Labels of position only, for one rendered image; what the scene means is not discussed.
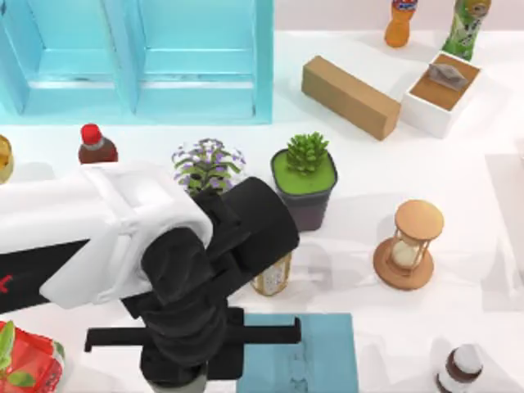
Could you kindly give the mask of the blue flat mat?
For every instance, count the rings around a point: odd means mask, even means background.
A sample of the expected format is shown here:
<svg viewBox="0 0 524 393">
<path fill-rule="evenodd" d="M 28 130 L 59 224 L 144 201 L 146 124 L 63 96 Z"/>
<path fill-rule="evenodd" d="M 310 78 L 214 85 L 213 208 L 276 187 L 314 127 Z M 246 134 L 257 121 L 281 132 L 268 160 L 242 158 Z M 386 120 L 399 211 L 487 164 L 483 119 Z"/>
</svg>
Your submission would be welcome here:
<svg viewBox="0 0 524 393">
<path fill-rule="evenodd" d="M 248 345 L 237 393 L 359 393 L 350 314 L 299 314 L 302 341 Z"/>
</svg>

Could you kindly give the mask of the red snack pack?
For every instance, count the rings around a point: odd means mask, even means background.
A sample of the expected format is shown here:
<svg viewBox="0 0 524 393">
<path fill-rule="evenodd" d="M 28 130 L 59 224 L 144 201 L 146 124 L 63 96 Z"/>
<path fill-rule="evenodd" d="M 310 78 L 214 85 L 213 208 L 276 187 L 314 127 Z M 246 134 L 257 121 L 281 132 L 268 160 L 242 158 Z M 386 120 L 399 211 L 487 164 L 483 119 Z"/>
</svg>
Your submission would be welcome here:
<svg viewBox="0 0 524 393">
<path fill-rule="evenodd" d="M 0 393 L 56 393 L 65 360 L 61 343 L 0 321 Z"/>
</svg>

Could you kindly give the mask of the purple flower plant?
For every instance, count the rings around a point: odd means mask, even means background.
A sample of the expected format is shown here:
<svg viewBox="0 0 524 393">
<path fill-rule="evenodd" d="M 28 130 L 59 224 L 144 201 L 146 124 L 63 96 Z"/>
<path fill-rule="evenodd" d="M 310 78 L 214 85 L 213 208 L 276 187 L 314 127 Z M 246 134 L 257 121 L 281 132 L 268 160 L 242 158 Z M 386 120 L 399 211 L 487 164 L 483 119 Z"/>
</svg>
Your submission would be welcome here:
<svg viewBox="0 0 524 393">
<path fill-rule="evenodd" d="M 180 145 L 171 156 L 174 181 L 194 197 L 207 188 L 230 190 L 247 177 L 246 158 L 236 148 L 215 138 Z"/>
</svg>

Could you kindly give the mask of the green plant in dark pot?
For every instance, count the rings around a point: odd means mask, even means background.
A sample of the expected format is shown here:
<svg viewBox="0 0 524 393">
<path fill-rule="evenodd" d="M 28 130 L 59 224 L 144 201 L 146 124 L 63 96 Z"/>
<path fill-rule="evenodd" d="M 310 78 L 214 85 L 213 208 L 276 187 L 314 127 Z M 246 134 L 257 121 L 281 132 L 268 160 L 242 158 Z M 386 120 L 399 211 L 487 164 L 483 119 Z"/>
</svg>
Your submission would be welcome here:
<svg viewBox="0 0 524 393">
<path fill-rule="evenodd" d="M 328 140 L 319 132 L 296 134 L 286 148 L 273 155 L 270 167 L 277 193 L 297 229 L 301 232 L 320 229 L 338 181 Z"/>
</svg>

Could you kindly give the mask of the brown bottle with red cap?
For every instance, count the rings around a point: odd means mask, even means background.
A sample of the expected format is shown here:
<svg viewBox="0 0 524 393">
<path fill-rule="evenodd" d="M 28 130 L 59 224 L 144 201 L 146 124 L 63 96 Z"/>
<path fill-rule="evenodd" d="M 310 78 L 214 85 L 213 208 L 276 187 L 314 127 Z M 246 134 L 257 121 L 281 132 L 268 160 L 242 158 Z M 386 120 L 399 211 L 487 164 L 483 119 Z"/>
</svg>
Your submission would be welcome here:
<svg viewBox="0 0 524 393">
<path fill-rule="evenodd" d="M 102 134 L 97 124 L 85 124 L 80 132 L 82 144 L 79 148 L 78 158 L 81 164 L 117 162 L 119 160 L 116 145 Z"/>
</svg>

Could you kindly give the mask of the wooden hourglass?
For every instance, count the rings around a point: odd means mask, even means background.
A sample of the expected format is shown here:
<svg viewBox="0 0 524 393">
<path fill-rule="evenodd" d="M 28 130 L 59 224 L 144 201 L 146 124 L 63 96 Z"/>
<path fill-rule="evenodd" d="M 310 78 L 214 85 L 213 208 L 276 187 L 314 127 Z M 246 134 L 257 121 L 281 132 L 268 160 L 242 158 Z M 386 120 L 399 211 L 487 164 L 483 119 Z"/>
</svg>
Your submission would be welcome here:
<svg viewBox="0 0 524 393">
<path fill-rule="evenodd" d="M 395 212 L 395 233 L 381 242 L 373 254 L 377 276 L 401 291 L 424 287 L 431 279 L 434 262 L 428 247 L 444 227 L 444 216 L 432 203 L 408 200 Z"/>
</svg>

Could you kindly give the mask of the yellow bottle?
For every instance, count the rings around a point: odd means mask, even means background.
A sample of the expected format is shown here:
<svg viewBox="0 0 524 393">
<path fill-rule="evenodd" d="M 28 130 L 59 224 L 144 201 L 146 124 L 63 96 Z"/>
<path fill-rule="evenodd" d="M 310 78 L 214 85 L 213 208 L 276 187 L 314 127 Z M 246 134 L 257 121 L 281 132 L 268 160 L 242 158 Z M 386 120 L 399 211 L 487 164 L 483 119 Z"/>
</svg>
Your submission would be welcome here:
<svg viewBox="0 0 524 393">
<path fill-rule="evenodd" d="M 11 177 L 14 167 L 14 156 L 11 143 L 0 134 L 0 184 L 5 183 Z"/>
</svg>

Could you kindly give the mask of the brown and white bottle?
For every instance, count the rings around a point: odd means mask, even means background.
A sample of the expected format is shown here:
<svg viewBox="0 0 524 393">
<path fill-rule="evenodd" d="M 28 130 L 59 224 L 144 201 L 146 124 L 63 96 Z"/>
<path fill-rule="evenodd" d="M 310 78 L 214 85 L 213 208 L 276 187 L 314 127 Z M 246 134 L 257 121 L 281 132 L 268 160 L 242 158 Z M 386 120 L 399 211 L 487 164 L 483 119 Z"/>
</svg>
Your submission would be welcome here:
<svg viewBox="0 0 524 393">
<path fill-rule="evenodd" d="M 483 368 L 477 347 L 461 345 L 449 353 L 444 367 L 436 374 L 436 388 L 440 393 L 470 393 Z"/>
</svg>

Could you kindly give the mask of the light blue rack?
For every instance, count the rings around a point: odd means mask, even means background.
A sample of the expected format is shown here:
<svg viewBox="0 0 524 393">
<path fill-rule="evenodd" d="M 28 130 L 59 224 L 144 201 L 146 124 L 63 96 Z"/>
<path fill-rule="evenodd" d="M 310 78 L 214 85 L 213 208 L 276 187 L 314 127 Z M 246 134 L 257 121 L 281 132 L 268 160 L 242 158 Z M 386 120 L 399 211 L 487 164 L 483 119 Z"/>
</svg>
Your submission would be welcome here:
<svg viewBox="0 0 524 393">
<path fill-rule="evenodd" d="M 273 0 L 0 0 L 0 124 L 267 124 Z"/>
</svg>

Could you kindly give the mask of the brown cardboard box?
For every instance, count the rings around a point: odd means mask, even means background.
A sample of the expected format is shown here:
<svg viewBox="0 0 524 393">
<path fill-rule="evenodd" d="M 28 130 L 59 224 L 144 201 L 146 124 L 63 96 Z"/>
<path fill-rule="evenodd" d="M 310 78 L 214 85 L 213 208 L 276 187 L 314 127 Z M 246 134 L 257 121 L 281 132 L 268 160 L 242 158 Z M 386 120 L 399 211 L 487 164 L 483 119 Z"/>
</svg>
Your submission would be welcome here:
<svg viewBox="0 0 524 393">
<path fill-rule="evenodd" d="M 399 119 L 398 101 L 321 56 L 303 65 L 301 91 L 378 141 Z"/>
</svg>

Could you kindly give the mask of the white box with wooden inside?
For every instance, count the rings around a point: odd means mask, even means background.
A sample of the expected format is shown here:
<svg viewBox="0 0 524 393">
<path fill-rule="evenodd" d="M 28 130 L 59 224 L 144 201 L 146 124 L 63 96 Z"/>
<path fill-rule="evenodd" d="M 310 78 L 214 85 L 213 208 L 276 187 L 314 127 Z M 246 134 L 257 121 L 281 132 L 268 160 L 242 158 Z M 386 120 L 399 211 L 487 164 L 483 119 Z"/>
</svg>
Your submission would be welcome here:
<svg viewBox="0 0 524 393">
<path fill-rule="evenodd" d="M 453 66 L 467 80 L 466 85 L 453 90 L 430 80 L 428 71 L 433 65 Z M 477 94 L 481 75 L 480 67 L 446 52 L 438 52 L 402 97 L 400 120 L 434 137 L 445 138 Z"/>
</svg>

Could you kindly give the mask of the grey folded object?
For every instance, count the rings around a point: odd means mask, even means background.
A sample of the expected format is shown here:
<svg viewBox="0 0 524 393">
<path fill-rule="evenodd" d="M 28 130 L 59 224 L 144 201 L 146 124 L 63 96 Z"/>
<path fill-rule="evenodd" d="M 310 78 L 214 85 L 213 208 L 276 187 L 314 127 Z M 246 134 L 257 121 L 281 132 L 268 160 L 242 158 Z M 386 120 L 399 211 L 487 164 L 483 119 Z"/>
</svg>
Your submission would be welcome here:
<svg viewBox="0 0 524 393">
<path fill-rule="evenodd" d="M 445 63 L 431 63 L 428 66 L 427 77 L 454 91 L 460 91 L 468 85 L 468 79 L 456 67 Z"/>
</svg>

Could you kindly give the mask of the orange bottle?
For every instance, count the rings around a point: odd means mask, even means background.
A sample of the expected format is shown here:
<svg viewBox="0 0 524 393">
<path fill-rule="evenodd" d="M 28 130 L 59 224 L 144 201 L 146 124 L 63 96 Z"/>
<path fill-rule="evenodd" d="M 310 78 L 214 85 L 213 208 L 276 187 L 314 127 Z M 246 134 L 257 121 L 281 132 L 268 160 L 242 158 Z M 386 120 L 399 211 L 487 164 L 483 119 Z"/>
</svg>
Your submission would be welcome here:
<svg viewBox="0 0 524 393">
<path fill-rule="evenodd" d="M 391 19 L 384 39 L 390 47 L 403 47 L 409 41 L 410 21 L 417 10 L 418 0 L 391 0 Z"/>
</svg>

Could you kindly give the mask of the green bottle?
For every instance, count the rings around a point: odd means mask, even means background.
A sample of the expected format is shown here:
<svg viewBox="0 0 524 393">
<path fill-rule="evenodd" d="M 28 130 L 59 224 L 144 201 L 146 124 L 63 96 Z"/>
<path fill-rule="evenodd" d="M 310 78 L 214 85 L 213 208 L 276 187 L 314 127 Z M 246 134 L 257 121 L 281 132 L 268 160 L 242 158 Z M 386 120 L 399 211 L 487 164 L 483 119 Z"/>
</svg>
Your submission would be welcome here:
<svg viewBox="0 0 524 393">
<path fill-rule="evenodd" d="M 470 61 L 478 32 L 490 7 L 491 0 L 455 0 L 452 25 L 441 50 Z"/>
</svg>

